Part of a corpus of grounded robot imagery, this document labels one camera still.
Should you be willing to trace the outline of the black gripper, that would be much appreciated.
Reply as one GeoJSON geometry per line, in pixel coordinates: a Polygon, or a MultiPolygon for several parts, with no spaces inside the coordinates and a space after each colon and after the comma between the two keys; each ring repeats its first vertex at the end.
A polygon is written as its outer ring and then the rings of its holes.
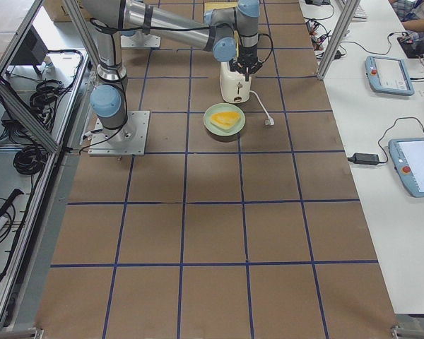
{"type": "Polygon", "coordinates": [[[263,65],[257,55],[257,46],[245,47],[238,46],[238,55],[236,59],[229,61],[228,65],[231,71],[236,71],[245,75],[245,81],[249,81],[249,75],[256,73],[263,65]]]}

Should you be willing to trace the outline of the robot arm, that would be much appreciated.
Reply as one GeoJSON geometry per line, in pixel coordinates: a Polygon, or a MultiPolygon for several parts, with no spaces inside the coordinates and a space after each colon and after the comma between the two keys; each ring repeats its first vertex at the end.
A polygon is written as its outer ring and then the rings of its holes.
{"type": "Polygon", "coordinates": [[[98,98],[93,100],[96,105],[91,105],[91,95],[96,93],[96,88],[101,88],[104,85],[111,88],[115,88],[116,93],[120,93],[121,101],[117,101],[114,97],[108,100],[111,104],[110,109],[114,107],[114,104],[120,103],[117,112],[123,112],[126,109],[126,115],[128,116],[128,122],[126,125],[122,124],[118,127],[119,129],[108,130],[105,129],[106,133],[110,133],[113,138],[105,138],[104,131],[101,133],[92,134],[92,140],[95,141],[93,146],[93,153],[97,153],[97,150],[106,150],[104,154],[110,155],[110,151],[113,150],[124,150],[123,146],[134,145],[133,142],[137,139],[143,139],[144,136],[138,135],[138,129],[146,128],[145,139],[145,152],[149,155],[173,155],[173,157],[181,158],[184,154],[237,154],[241,150],[243,151],[258,151],[265,150],[264,137],[269,136],[268,132],[273,132],[273,124],[267,117],[268,112],[265,112],[264,104],[261,105],[262,101],[257,95],[257,92],[250,89],[252,84],[250,78],[254,78],[255,73],[250,72],[254,68],[253,65],[263,64],[259,61],[259,58],[253,56],[253,62],[250,67],[245,67],[244,73],[234,73],[231,71],[229,61],[235,62],[238,65],[237,60],[237,49],[241,50],[239,44],[235,41],[234,35],[237,33],[238,40],[240,37],[240,23],[245,22],[244,26],[252,26],[252,37],[242,37],[242,40],[254,40],[257,41],[260,38],[261,33],[257,32],[255,23],[259,21],[259,17],[246,16],[241,13],[240,7],[237,1],[237,9],[234,7],[227,9],[219,9],[219,17],[227,17],[226,21],[217,23],[215,25],[205,25],[204,23],[196,23],[195,20],[190,18],[183,18],[180,14],[174,14],[180,18],[173,18],[173,14],[169,13],[165,15],[161,13],[164,11],[160,9],[159,1],[154,4],[145,4],[142,1],[87,1],[90,3],[90,7],[94,11],[99,12],[100,18],[106,19],[107,22],[98,20],[93,16],[94,23],[91,23],[91,19],[88,21],[85,18],[79,18],[79,23],[85,25],[85,29],[78,30],[80,36],[90,35],[90,40],[93,40],[93,50],[96,49],[98,53],[98,65],[93,66],[95,76],[92,77],[92,85],[88,88],[88,109],[91,115],[90,119],[94,119],[94,122],[86,122],[88,127],[100,124],[103,130],[103,123],[101,122],[101,116],[97,115],[96,107],[98,98]],[[146,7],[155,7],[152,9],[151,24],[149,25],[148,19],[145,22],[145,14],[148,11],[146,7]],[[112,27],[114,34],[105,34],[101,30],[103,27],[110,30],[110,19],[113,20],[113,24],[118,24],[119,19],[123,22],[122,25],[129,26],[125,28],[128,30],[133,22],[130,20],[140,22],[143,26],[137,24],[133,27],[148,30],[149,28],[162,27],[162,28],[177,28],[181,30],[186,28],[203,28],[203,30],[195,31],[182,31],[175,32],[171,30],[162,30],[162,34],[176,35],[177,39],[179,36],[188,35],[189,41],[198,39],[204,40],[201,42],[199,48],[196,45],[183,44],[177,40],[172,40],[166,36],[160,36],[160,30],[155,30],[156,34],[144,35],[139,33],[140,30],[135,30],[136,33],[131,37],[122,35],[122,31],[115,31],[116,27],[112,27]],[[227,42],[220,42],[223,39],[228,38],[231,41],[229,35],[230,28],[235,27],[237,23],[237,31],[232,30],[232,40],[236,47],[233,47],[236,57],[232,60],[227,60],[225,63],[219,62],[216,59],[213,52],[214,46],[218,45],[219,49],[226,49],[227,42]],[[146,37],[149,35],[155,35],[160,38],[162,44],[168,44],[168,47],[175,48],[143,48],[143,49],[124,49],[122,47],[122,38],[132,38],[142,35],[146,37]],[[222,82],[225,76],[225,83],[231,81],[232,88],[226,88],[227,90],[232,89],[232,94],[236,95],[232,98],[232,104],[238,107],[242,113],[244,113],[245,120],[241,119],[238,122],[244,122],[242,128],[237,133],[229,136],[221,136],[211,133],[204,125],[204,115],[209,108],[213,108],[216,105],[226,103],[231,105],[223,99],[222,96],[222,82]],[[248,92],[248,99],[246,103],[235,102],[235,98],[242,97],[240,92],[244,90],[248,92]],[[141,114],[149,112],[150,117],[148,121],[137,121],[137,118],[133,116],[139,116],[141,114]]]}
{"type": "Polygon", "coordinates": [[[152,38],[151,34],[144,34],[140,30],[121,31],[121,36],[134,41],[147,40],[152,38]]]}

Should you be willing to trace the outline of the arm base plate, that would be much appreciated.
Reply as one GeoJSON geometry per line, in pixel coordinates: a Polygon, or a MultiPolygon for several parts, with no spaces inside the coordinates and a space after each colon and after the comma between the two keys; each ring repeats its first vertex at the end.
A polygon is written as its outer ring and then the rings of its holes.
{"type": "Polygon", "coordinates": [[[121,36],[122,49],[159,49],[161,38],[152,35],[151,39],[134,41],[121,36]]]}
{"type": "Polygon", "coordinates": [[[128,111],[128,119],[120,132],[113,136],[114,131],[104,129],[97,118],[96,129],[102,129],[100,133],[93,134],[92,146],[88,149],[91,156],[128,156],[144,155],[150,112],[128,111]]]}

